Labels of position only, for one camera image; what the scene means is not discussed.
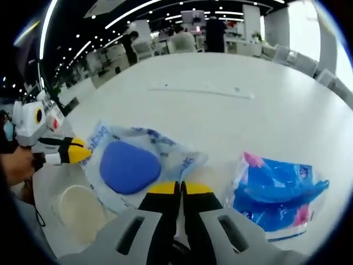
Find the person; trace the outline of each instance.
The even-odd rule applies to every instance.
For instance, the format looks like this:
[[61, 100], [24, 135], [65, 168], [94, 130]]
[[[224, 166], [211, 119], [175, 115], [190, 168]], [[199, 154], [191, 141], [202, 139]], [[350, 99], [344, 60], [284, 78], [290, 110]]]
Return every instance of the person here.
[[121, 43], [125, 48], [127, 60], [129, 61], [130, 66], [137, 63], [137, 55], [133, 51], [131, 44], [138, 38], [138, 32], [132, 31], [129, 34], [125, 34], [121, 38]]
[[4, 110], [0, 110], [0, 153], [13, 153], [17, 146], [11, 118]]
[[206, 24], [207, 52], [224, 52], [224, 33], [226, 25], [216, 17], [210, 17]]
[[[10, 188], [31, 178], [35, 173], [34, 160], [31, 149], [21, 146], [18, 146], [13, 153], [0, 154], [1, 182], [5, 182], [7, 187]], [[41, 228], [41, 226], [45, 226], [45, 223], [35, 206], [19, 200], [15, 196], [10, 197], [13, 199], [18, 214], [22, 217], [22, 221], [26, 224], [26, 228], [31, 232], [38, 246], [48, 256], [54, 258], [55, 255], [47, 243]]]
[[175, 27], [175, 35], [171, 37], [171, 42], [176, 52], [194, 52], [196, 42], [190, 32], [185, 32], [182, 26]]

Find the blue plastic package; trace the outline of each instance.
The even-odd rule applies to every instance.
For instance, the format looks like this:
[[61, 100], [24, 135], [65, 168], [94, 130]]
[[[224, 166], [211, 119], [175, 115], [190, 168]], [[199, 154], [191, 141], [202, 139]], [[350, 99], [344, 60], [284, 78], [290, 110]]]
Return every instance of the blue plastic package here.
[[310, 165], [244, 152], [226, 206], [261, 226], [270, 241], [297, 236], [317, 211], [311, 202], [329, 187], [320, 179]]

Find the blue plastic item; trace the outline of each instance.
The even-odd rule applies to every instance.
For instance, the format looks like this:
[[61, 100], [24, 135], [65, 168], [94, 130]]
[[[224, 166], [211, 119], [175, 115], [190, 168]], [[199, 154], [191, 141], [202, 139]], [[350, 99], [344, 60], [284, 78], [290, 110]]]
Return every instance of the blue plastic item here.
[[137, 193], [156, 181], [161, 173], [161, 164], [150, 152], [114, 141], [104, 150], [100, 175], [105, 184], [117, 193]]
[[284, 235], [301, 234], [305, 230], [295, 228], [305, 227], [311, 220], [314, 214], [311, 202], [329, 187], [329, 181], [318, 179], [318, 173], [310, 165], [244, 152], [238, 167], [240, 180], [233, 191], [232, 206], [265, 232], [286, 229]]

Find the human hand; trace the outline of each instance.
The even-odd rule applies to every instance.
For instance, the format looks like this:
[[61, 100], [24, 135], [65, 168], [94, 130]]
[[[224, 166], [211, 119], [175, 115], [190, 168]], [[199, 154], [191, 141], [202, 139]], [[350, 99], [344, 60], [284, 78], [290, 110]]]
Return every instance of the human hand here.
[[33, 159], [31, 150], [21, 146], [13, 153], [1, 156], [2, 168], [9, 186], [14, 186], [34, 174]]

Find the white round container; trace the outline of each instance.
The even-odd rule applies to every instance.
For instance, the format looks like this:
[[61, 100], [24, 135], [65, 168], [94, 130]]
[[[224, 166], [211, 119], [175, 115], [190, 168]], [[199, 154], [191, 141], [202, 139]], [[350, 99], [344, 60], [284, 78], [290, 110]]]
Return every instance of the white round container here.
[[80, 243], [90, 244], [108, 222], [94, 193], [80, 185], [68, 187], [52, 206], [54, 214]]

